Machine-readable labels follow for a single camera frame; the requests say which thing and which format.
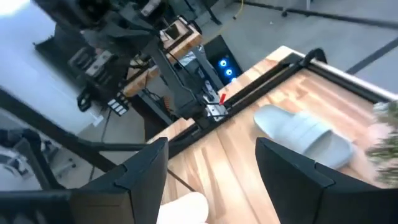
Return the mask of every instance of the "black metal frame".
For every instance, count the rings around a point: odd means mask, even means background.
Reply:
[[[301,69],[308,69],[309,71],[342,86],[371,103],[388,102],[393,100],[387,96],[368,90],[357,83],[335,75],[329,70],[325,70],[321,66],[312,63],[311,59],[313,58],[326,63],[326,57],[322,49],[312,50],[306,57],[291,53],[289,56],[281,60],[275,67],[228,99],[224,103],[228,110],[228,114],[219,122],[212,123],[209,127],[202,130],[199,129],[197,124],[193,124],[171,139],[169,141],[169,159],[173,158],[178,153],[215,130],[224,122],[227,122],[234,115],[244,110],[284,81],[288,80]],[[71,152],[77,154],[104,172],[110,171],[116,167],[116,164],[99,154],[100,151],[139,151],[147,145],[105,144],[80,139],[58,127],[56,124],[53,124],[53,122],[49,121],[43,115],[34,111],[32,108],[29,108],[23,102],[14,98],[2,89],[0,89],[0,108],[12,113],[14,116],[17,116],[19,119],[46,134],[54,141],[57,141]]]
[[[167,47],[164,51],[165,54],[168,54],[176,48],[176,46],[180,45],[184,40],[186,40],[191,34],[193,34],[193,29],[191,29],[190,24],[187,21],[183,21],[181,16],[178,16],[177,19],[184,25],[184,27],[188,30],[184,35],[180,36],[177,40],[175,40],[172,45]],[[140,75],[142,75],[146,70],[150,68],[149,62],[147,62],[143,67],[135,73],[132,77],[128,78],[127,80],[124,81],[124,85],[121,87],[121,89],[125,88],[128,84],[130,84],[132,81],[134,81],[136,78],[138,78]]]

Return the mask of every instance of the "blue led light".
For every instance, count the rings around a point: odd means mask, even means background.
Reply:
[[[220,65],[220,67],[225,67],[226,66],[226,60],[225,59],[222,59],[222,60],[220,60],[219,62],[218,62],[218,65]]]
[[[227,75],[227,76],[230,76],[230,75],[232,75],[232,69],[227,69],[227,70],[225,70],[225,75]]]

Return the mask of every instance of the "concrete floor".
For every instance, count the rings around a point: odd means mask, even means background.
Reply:
[[[231,19],[239,6],[239,4],[232,4],[215,13],[226,25],[222,35],[243,70],[247,70],[281,45],[303,53],[321,47],[326,52],[329,64],[341,70],[347,70],[398,36],[398,32],[395,30],[331,21],[318,17],[289,14],[288,17],[282,18],[278,11],[254,6],[245,6],[238,19],[232,21]],[[314,11],[391,21],[398,21],[396,7],[398,7],[398,2],[395,0],[315,0],[312,4]],[[212,22],[203,25],[204,39],[213,37],[220,28]],[[398,68],[394,65],[394,59],[397,57],[398,50],[393,50],[356,75],[398,93],[398,76],[396,75]],[[168,94],[168,90],[159,80],[150,83],[149,88],[160,95]],[[81,134],[81,137],[99,141],[103,126],[104,122],[97,128],[88,128]],[[130,111],[127,116],[122,118],[112,116],[104,141],[144,142],[142,118],[135,111]],[[115,152],[105,155],[112,161],[120,163],[132,153]],[[77,160],[78,168],[70,172],[62,181],[67,187],[79,187],[87,183],[91,166],[79,158]],[[96,169],[95,177],[101,174]]]

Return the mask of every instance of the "green plant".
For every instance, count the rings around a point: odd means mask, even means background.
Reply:
[[[377,180],[398,187],[398,101],[378,103],[374,106],[377,120],[391,128],[391,132],[366,154],[377,165]]]

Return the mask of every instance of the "wooden table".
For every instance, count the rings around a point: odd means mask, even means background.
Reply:
[[[161,32],[161,38],[164,43],[165,49],[170,47],[174,42],[176,42],[179,38],[181,38],[184,34],[188,32],[188,29],[184,26],[183,22],[185,22],[182,18],[177,19],[173,24],[177,26],[178,31],[180,32],[180,36],[173,40],[171,38],[167,38],[163,32]],[[170,53],[173,54],[175,58],[181,58],[184,55],[186,55],[192,48],[198,46],[201,44],[202,37],[201,34],[192,26],[189,25],[191,30],[193,31],[191,35],[189,35],[185,40],[183,40],[180,44],[178,44],[176,47],[174,47]],[[170,54],[167,54],[167,57],[169,60],[174,63],[175,60],[170,56]],[[132,77],[136,72],[138,72],[138,69],[130,69],[129,73],[127,75],[127,78]],[[159,69],[157,66],[153,66],[144,73],[142,73],[139,77],[137,77],[135,80],[133,80],[131,83],[129,83],[125,88],[124,88],[124,94],[126,96],[134,96],[138,91],[142,90],[145,86],[145,82],[149,82],[151,79],[155,78],[157,75],[159,75]]]
[[[280,47],[242,74],[236,82],[220,90],[219,94],[226,93],[227,98],[233,96],[291,52],[294,51]],[[397,98],[395,94],[329,65],[319,64],[338,76],[389,98]],[[279,223],[254,155],[256,138],[267,136],[254,124],[253,114],[259,107],[269,103],[294,113],[307,110],[330,123],[336,132],[345,135],[356,145],[352,161],[340,171],[378,185],[373,181],[374,170],[364,156],[364,139],[374,119],[372,104],[308,70],[302,70],[169,160],[169,169],[208,199],[208,223]],[[192,123],[192,120],[179,119],[151,141],[160,136],[171,139]],[[182,184],[167,177],[163,202],[175,200],[187,193],[188,189]]]

